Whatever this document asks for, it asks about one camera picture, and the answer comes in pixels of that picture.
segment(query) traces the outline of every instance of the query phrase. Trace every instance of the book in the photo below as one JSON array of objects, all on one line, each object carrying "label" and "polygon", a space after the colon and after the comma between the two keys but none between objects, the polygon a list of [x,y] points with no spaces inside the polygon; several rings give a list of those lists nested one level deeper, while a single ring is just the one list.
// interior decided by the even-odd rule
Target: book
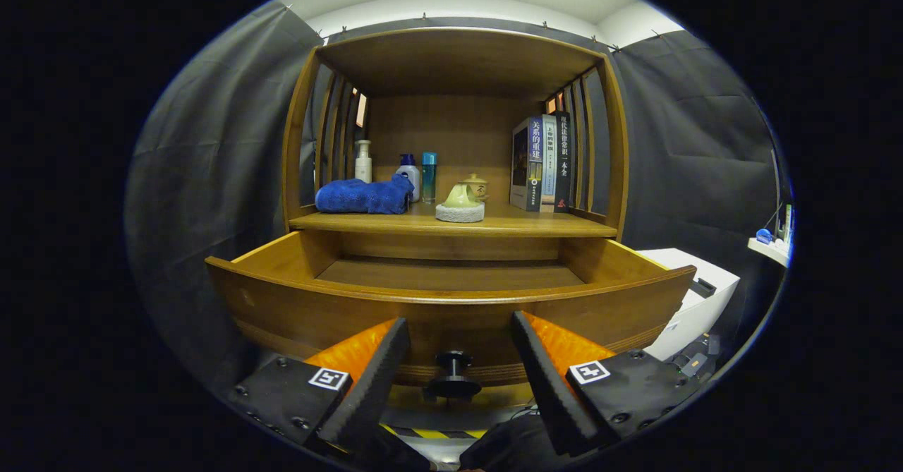
[{"label": "book", "polygon": [[558,118],[543,114],[543,196],[539,201],[539,212],[555,211],[555,166],[557,156]]},{"label": "book", "polygon": [[509,202],[525,211],[539,211],[543,179],[543,118],[531,116],[511,131]]},{"label": "book", "polygon": [[555,150],[555,212],[568,212],[574,207],[571,197],[571,176],[574,167],[574,131],[571,129],[571,114],[555,112],[558,119],[558,145]]},{"label": "book", "polygon": [[787,205],[787,212],[784,214],[784,231],[781,234],[781,238],[783,238],[784,243],[787,243],[788,238],[790,237],[790,227],[793,227],[793,214],[792,214],[793,206]]}]

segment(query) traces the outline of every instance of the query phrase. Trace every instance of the white printer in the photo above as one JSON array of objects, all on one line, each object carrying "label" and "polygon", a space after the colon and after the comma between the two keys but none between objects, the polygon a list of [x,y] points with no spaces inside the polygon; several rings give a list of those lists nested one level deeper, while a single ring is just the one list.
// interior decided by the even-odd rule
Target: white printer
[{"label": "white printer", "polygon": [[638,253],[657,261],[669,270],[687,265],[696,266],[696,276],[693,279],[697,281],[703,279],[709,285],[715,286],[714,293],[707,298],[693,290],[687,290],[681,308],[674,317],[671,317],[668,325],[665,325],[655,343],[645,347],[644,350],[652,357],[664,361],[680,352],[700,334],[709,332],[731,300],[739,277],[677,248],[639,250]]}]

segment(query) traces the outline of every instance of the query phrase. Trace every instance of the blue bottle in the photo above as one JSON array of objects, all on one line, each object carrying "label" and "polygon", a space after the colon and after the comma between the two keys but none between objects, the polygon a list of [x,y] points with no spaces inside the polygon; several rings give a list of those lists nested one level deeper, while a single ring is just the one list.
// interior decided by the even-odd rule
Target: blue bottle
[{"label": "blue bottle", "polygon": [[436,154],[423,151],[423,189],[420,198],[425,204],[436,202]]}]

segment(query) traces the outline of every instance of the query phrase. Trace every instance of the book spine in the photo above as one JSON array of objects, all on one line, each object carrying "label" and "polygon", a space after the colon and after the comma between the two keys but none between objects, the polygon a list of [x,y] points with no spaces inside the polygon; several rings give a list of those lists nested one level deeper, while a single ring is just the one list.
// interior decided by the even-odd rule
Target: book spine
[{"label": "book spine", "polygon": [[781,234],[781,235],[783,236],[783,237],[781,237],[781,238],[783,238],[784,243],[786,243],[786,242],[787,242],[787,239],[790,237],[790,227],[792,226],[792,224],[791,224],[791,222],[790,222],[790,215],[791,215],[791,211],[790,211],[790,210],[791,210],[791,209],[792,209],[791,205],[788,204],[788,205],[787,205],[787,212],[786,212],[786,214],[784,214],[784,233]]},{"label": "book spine", "polygon": [[526,211],[539,211],[543,180],[543,119],[530,118],[528,135],[528,175],[526,176]]},{"label": "book spine", "polygon": [[554,212],[555,210],[557,122],[558,119],[553,115],[543,116],[543,198],[539,208],[541,212]]},{"label": "book spine", "polygon": [[558,150],[555,163],[555,212],[568,212],[574,206],[571,202],[571,167],[573,166],[574,144],[571,133],[571,115],[557,112],[558,118]]}]

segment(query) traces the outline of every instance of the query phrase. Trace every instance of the open drawer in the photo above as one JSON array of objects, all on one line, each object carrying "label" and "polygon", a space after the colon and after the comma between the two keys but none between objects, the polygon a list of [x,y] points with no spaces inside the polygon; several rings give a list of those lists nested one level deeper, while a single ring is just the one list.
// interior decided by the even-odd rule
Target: open drawer
[{"label": "open drawer", "polygon": [[213,282],[255,343],[304,359],[393,317],[411,350],[396,383],[425,385],[435,354],[473,356],[483,385],[526,381],[511,312],[561,325],[615,352],[655,341],[696,268],[668,270],[603,237],[515,238],[293,231],[228,261]]}]

